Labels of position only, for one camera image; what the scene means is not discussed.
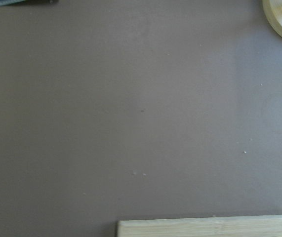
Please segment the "grey folded cloth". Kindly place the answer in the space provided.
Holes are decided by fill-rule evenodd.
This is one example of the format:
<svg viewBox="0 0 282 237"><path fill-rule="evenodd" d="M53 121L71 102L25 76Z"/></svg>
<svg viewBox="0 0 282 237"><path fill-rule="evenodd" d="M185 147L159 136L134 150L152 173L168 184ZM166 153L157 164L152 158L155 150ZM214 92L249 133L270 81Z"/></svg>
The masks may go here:
<svg viewBox="0 0 282 237"><path fill-rule="evenodd" d="M55 4L59 0L0 0L1 6L19 6L19 5L37 5L37 4Z"/></svg>

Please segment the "wooden cutting board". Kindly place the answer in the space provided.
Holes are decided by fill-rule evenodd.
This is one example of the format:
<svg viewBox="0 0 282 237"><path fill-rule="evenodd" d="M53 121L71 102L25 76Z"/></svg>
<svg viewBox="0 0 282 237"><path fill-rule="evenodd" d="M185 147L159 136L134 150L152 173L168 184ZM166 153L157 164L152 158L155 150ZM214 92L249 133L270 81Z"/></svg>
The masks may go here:
<svg viewBox="0 0 282 237"><path fill-rule="evenodd" d="M119 221L118 237L282 237L282 215Z"/></svg>

